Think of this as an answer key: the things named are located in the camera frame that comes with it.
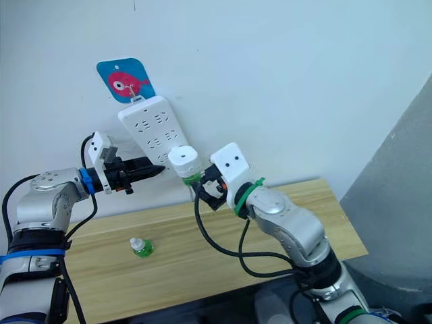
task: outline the sticker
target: sticker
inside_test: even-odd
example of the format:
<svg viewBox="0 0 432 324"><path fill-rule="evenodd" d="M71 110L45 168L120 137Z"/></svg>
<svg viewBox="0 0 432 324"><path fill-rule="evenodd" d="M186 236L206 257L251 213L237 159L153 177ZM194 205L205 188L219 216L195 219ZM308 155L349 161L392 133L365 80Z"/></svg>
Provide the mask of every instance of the sticker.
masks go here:
<svg viewBox="0 0 432 324"><path fill-rule="evenodd" d="M130 99L137 96L148 99L156 95L143 64L137 59L99 62L96 69L120 103L130 103Z"/></svg>

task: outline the gray wall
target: gray wall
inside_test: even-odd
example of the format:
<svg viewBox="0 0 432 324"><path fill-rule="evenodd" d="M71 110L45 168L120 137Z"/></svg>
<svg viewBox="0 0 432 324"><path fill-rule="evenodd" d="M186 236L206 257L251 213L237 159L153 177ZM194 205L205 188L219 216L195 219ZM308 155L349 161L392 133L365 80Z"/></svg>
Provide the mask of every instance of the gray wall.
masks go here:
<svg viewBox="0 0 432 324"><path fill-rule="evenodd" d="M390 289L387 301L403 311L432 302L432 79L341 205L369 250L349 266Z"/></svg>

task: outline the wooden tabletop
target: wooden tabletop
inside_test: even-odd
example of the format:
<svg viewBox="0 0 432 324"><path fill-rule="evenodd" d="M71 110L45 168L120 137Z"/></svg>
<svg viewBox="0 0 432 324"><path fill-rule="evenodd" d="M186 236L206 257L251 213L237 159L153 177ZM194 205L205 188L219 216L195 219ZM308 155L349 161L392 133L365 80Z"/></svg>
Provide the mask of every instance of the wooden tabletop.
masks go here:
<svg viewBox="0 0 432 324"><path fill-rule="evenodd" d="M277 189L319 217L339 259L367 253L325 180ZM244 220L229 209L213 212L201 205L202 219L212 238L237 250ZM132 237L152 240L154 253L138 258L130 250ZM284 253L277 241L262 233L254 222L244 251ZM238 259L217 252L205 242L191 202L91 221L75 234L66 263L87 323L155 311L265 280L247 275ZM261 272L289 266L269 257L248 258L247 263ZM72 301L67 323L78 323Z"/></svg>

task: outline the power outlet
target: power outlet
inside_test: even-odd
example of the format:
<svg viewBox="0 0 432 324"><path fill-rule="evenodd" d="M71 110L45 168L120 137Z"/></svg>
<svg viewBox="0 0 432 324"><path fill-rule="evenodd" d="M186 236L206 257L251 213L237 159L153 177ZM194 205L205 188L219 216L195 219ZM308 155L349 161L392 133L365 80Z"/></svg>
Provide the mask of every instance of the power outlet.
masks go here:
<svg viewBox="0 0 432 324"><path fill-rule="evenodd" d="M139 101L120 111L118 118L150 161L164 165L163 173L173 173L168 154L188 141L167 99L155 96Z"/></svg>

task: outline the black cable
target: black cable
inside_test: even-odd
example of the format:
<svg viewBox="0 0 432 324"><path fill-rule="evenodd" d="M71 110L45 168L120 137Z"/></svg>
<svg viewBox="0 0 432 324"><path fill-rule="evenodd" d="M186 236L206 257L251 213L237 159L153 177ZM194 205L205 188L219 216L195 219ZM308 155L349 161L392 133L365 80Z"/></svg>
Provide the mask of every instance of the black cable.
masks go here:
<svg viewBox="0 0 432 324"><path fill-rule="evenodd" d="M80 229L80 227L82 227L85 223L87 223L88 221L90 221L96 215L96 213L97 213L97 201L96 201L96 197L93 194L91 194L90 196L91 196L91 199L92 199L92 202L93 202L93 212L86 219L83 219L80 223L78 223L77 225L75 225L75 227L72 228L69 231L69 233L66 234L65 241L68 241L71 238L71 236L74 235L74 233Z"/></svg>
<svg viewBox="0 0 432 324"><path fill-rule="evenodd" d="M78 295L76 294L74 285L72 284L72 280L70 279L68 270L66 269L64 256L59 257L59 268L60 268L60 272L63 275L63 278L65 280L67 290L69 290L69 294L72 298L72 301L74 302L75 311L76 311L76 314L78 316L78 320L79 320L80 324L86 324L86 319L84 318L84 313L82 312L80 300L78 299Z"/></svg>
<svg viewBox="0 0 432 324"><path fill-rule="evenodd" d="M89 135L89 136L87 136L83 141L82 141L82 143L81 143L81 164L82 164L82 167L83 168L87 168L87 166L86 166L86 158L85 158L85 156L84 156L84 154L85 154L85 148L86 148L86 144L87 144L87 142L91 139L91 138L93 138L93 136L95 135L95 133L93 133L93 134L91 134L91 135Z"/></svg>
<svg viewBox="0 0 432 324"><path fill-rule="evenodd" d="M87 136L81 143L81 150L80 150L81 164L82 164L82 167L85 169L87 168L86 158L85 158L86 144L91 138L93 138L94 135L95 135L95 133L91 134L90 136ZM65 235L65 242L67 242L71 238L71 236L74 235L74 233L76 231L78 231L85 223L90 221L96 215L96 213L97 213L96 197L94 194L91 194L90 196L91 196L91 199L93 202L93 212L86 219L83 219L80 223L78 223L73 229L71 229L69 231L69 233L67 233ZM74 302L74 306L75 306L76 314L78 316L78 320L80 321L80 324L86 324L86 319L84 318L84 313L82 312L80 300L78 299L78 295L76 294L74 285L72 284L72 280L69 277L68 270L66 269L65 260L63 257L59 258L59 264L60 264L61 274L63 275L67 289L69 290L70 296L72 297L72 301Z"/></svg>
<svg viewBox="0 0 432 324"><path fill-rule="evenodd" d="M201 220L201 216L200 216L200 197L199 197L199 190L200 190L201 185L198 185L197 189L196 189L196 194L195 194L195 219L196 219L196 223L198 224L198 228L201 231L202 236L204 236L204 239L216 250L218 250L220 253L229 255L231 257L236 257L238 258L240 256L240 254L238 252L234 252L234 251L230 251L227 250L226 248L223 248L222 246L218 245L218 243L216 243L215 241L213 241L213 239L210 237L210 235L207 233L206 229L204 228L203 225L203 221ZM247 258L247 257L275 257L275 258L279 258L282 260L287 261L289 264L291 264L291 266L294 266L292 260L290 258L288 258L287 256L280 254L280 253L274 253L274 252L247 252L247 253L242 253L242 257Z"/></svg>
<svg viewBox="0 0 432 324"><path fill-rule="evenodd" d="M9 222L9 215L7 214L7 203L9 202L9 198L14 193L15 189L18 188L24 182L35 178L37 174L30 175L28 177L22 178L20 181L17 181L7 192L5 197L3 198L3 203L1 204L1 213L3 214L3 222L5 224L6 235L7 235L7 247L12 242L14 238L14 234L12 233L11 223Z"/></svg>
<svg viewBox="0 0 432 324"><path fill-rule="evenodd" d="M248 268L248 266L246 265L246 263L244 262L244 259L243 259L244 253L242 252L243 242L244 242L244 238L246 237L246 233L248 231L249 224L250 224L250 220L247 219L246 224L244 225L242 236L240 237L240 241L238 243L238 254L239 254L238 259L240 261L240 264L242 265L243 270L245 270L245 272L247 272L249 275L251 275L253 277L257 277L257 278L272 278L272 277L279 277L280 275L293 275L295 273L298 273L297 270L293 270L293 269L275 271L275 272L270 272L270 273L258 273L258 272L255 272L253 270L250 270Z"/></svg>
<svg viewBox="0 0 432 324"><path fill-rule="evenodd" d="M303 287L300 288L298 290L296 290L290 297L290 301L288 303L288 310L290 312L291 315L291 319L294 322L294 324L298 324L297 318L296 318L296 314L294 313L294 301L296 300L296 297L299 294L302 294L303 292L305 292L306 290L310 290L310 287Z"/></svg>
<svg viewBox="0 0 432 324"><path fill-rule="evenodd" d="M80 151L80 155L81 155L81 164L83 168L87 168L86 166L86 158L85 158L85 148L86 148L86 144L87 142L93 138L93 136L95 135L95 133L87 136L81 143L81 151ZM92 202L93 202L93 212L86 218L83 219L80 223L78 223L74 228L72 228L69 233L66 234L65 236L65 241L68 241L72 235L74 235L74 233L76 231L78 231L85 223L87 223L88 221L90 221L97 213L97 201L96 201L96 197L94 194L90 195Z"/></svg>

